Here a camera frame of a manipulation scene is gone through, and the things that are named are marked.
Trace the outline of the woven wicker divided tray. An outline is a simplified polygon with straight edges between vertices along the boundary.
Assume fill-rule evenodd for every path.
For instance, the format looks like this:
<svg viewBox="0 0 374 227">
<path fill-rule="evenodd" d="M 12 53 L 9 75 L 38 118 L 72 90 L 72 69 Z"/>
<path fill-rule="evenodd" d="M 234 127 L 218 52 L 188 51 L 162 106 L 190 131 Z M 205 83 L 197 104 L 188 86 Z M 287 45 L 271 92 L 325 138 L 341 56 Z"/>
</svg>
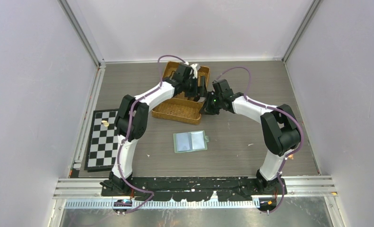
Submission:
<svg viewBox="0 0 374 227">
<path fill-rule="evenodd" d="M 180 63 L 169 61 L 163 72 L 163 78 L 172 76 Z M 198 70 L 198 79 L 205 78 L 205 84 L 209 83 L 210 69 L 206 66 L 201 66 Z M 201 114 L 199 113 L 202 108 L 202 102 L 195 102 L 192 97 L 185 97 L 184 92 L 168 99 L 151 111 L 154 118 L 177 121 L 192 125 L 198 125 L 201 122 Z"/>
</svg>

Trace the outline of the green card holder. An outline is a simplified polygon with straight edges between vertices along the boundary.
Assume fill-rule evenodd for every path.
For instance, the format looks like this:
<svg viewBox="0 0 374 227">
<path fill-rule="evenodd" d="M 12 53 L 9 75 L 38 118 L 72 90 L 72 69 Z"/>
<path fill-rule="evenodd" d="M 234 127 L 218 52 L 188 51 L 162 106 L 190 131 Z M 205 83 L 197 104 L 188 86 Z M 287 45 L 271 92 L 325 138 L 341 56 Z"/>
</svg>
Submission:
<svg viewBox="0 0 374 227">
<path fill-rule="evenodd" d="M 208 149 L 209 137 L 204 130 L 174 133 L 173 139 L 176 154 Z"/>
</svg>

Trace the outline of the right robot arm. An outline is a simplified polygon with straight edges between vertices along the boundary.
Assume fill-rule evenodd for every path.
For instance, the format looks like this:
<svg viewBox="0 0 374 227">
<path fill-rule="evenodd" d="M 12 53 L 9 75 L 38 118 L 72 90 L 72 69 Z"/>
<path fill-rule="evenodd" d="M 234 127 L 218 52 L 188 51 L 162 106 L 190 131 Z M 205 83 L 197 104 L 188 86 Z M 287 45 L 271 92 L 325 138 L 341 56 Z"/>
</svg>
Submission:
<svg viewBox="0 0 374 227">
<path fill-rule="evenodd" d="M 262 194 L 270 193 L 276 183 L 281 183 L 287 157 L 303 146 L 302 127 L 288 105 L 268 105 L 244 93 L 235 93 L 225 79 L 214 81 L 212 85 L 212 91 L 207 91 L 204 86 L 198 88 L 199 95 L 205 98 L 201 114 L 216 115 L 223 109 L 261 124 L 267 154 L 256 173 L 255 187 Z"/>
</svg>

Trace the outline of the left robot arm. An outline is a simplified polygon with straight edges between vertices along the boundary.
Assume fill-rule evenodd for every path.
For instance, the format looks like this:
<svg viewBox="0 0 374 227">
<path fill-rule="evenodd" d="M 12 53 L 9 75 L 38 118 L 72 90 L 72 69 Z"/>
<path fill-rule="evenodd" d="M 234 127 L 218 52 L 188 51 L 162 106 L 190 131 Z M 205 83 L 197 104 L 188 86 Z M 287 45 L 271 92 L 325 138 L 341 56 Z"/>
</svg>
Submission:
<svg viewBox="0 0 374 227">
<path fill-rule="evenodd" d="M 180 63 L 171 76 L 160 79 L 160 82 L 147 92 L 123 97 L 114 121 L 118 151 L 109 179 L 105 180 L 102 186 L 120 196 L 130 192 L 132 160 L 136 145 L 146 131 L 149 113 L 162 102 L 180 93 L 198 96 L 199 69 L 200 65 L 197 63 Z"/>
</svg>

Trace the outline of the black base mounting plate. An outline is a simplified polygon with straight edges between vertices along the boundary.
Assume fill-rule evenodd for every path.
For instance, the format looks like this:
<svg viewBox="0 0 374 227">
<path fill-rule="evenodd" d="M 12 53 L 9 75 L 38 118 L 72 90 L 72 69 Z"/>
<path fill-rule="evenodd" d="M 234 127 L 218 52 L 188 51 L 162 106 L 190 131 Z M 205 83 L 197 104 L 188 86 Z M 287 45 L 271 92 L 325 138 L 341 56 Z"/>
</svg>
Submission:
<svg viewBox="0 0 374 227">
<path fill-rule="evenodd" d="M 137 201 L 208 201 L 216 195 L 219 201 L 248 201 L 251 196 L 274 197 L 287 193 L 286 187 L 275 179 L 265 188 L 260 188 L 256 178 L 249 177 L 132 177 L 135 188 L 125 183 L 114 186 L 103 180 L 102 196 L 130 196 Z"/>
</svg>

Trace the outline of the cream chess piece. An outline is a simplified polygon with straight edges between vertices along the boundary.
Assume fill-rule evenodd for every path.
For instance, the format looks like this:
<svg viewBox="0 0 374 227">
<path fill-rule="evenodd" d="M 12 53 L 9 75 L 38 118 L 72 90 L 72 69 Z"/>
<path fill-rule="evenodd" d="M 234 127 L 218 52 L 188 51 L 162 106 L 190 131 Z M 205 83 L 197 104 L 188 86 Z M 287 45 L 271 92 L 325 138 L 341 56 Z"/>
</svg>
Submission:
<svg viewBox="0 0 374 227">
<path fill-rule="evenodd" d="M 102 124 L 104 127 L 109 127 L 109 122 L 108 121 L 105 121 L 105 120 L 102 120 Z"/>
</svg>

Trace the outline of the black white chessboard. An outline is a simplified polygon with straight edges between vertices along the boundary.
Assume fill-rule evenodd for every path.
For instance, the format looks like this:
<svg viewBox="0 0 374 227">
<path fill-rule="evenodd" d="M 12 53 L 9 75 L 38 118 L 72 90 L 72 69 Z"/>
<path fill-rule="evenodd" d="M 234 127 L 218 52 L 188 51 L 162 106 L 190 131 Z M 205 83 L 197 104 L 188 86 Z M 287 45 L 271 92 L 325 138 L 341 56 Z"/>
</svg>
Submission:
<svg viewBox="0 0 374 227">
<path fill-rule="evenodd" d="M 93 112 L 84 170 L 98 172 L 112 169 L 118 151 L 118 138 L 115 135 L 114 125 L 116 115 L 116 109 Z M 102 120 L 108 121 L 109 127 L 104 127 Z"/>
</svg>

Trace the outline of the aluminium front rail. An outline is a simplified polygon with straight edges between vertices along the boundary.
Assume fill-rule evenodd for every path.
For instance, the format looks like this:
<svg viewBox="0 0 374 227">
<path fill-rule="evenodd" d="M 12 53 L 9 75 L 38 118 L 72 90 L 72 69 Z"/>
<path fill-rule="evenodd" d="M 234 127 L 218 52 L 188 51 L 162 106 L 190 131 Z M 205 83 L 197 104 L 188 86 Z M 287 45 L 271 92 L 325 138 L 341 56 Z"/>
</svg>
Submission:
<svg viewBox="0 0 374 227">
<path fill-rule="evenodd" d="M 204 200 L 220 195 L 223 200 L 241 199 L 246 196 L 287 197 L 337 196 L 330 176 L 284 176 L 284 186 L 271 185 L 260 191 L 255 186 L 255 177 L 133 177 L 131 184 L 138 190 L 127 189 L 119 192 L 103 185 L 103 178 L 63 178 L 59 179 L 53 194 L 55 199 L 78 199 L 95 197 L 148 197 L 154 192 L 156 200 L 191 199 L 192 195 Z"/>
</svg>

